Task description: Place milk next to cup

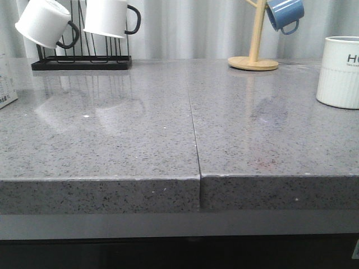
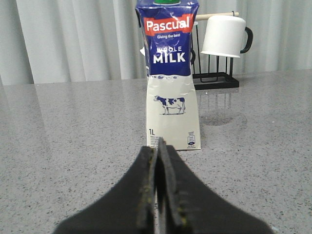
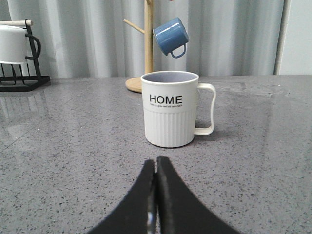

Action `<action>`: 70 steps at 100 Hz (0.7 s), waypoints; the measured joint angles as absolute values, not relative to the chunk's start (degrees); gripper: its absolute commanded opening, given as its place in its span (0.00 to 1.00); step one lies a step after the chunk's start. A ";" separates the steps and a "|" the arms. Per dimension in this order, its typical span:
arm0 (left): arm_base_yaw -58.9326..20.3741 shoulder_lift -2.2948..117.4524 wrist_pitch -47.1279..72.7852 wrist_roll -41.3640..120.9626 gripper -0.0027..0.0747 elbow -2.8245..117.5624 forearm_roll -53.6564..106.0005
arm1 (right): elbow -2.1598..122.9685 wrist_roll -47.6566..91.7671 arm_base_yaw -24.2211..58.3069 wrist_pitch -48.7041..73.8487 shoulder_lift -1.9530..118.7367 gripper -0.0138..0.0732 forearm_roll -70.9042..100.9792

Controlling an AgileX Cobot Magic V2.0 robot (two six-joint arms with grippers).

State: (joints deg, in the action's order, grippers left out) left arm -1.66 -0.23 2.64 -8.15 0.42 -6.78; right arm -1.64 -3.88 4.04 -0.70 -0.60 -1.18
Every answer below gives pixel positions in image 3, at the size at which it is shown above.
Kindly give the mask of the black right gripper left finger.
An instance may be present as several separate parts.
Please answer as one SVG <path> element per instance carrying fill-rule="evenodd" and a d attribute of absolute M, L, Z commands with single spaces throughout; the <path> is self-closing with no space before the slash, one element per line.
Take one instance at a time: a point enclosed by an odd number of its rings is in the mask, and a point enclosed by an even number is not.
<path fill-rule="evenodd" d="M 90 234 L 154 234 L 156 178 L 153 160 L 146 160 L 124 199 Z"/>

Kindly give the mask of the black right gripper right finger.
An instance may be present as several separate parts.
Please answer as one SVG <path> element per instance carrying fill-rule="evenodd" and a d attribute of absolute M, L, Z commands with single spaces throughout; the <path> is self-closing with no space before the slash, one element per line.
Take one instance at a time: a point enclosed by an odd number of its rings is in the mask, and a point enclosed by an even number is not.
<path fill-rule="evenodd" d="M 170 159 L 157 158 L 157 198 L 162 234 L 237 234 L 186 186 Z"/>

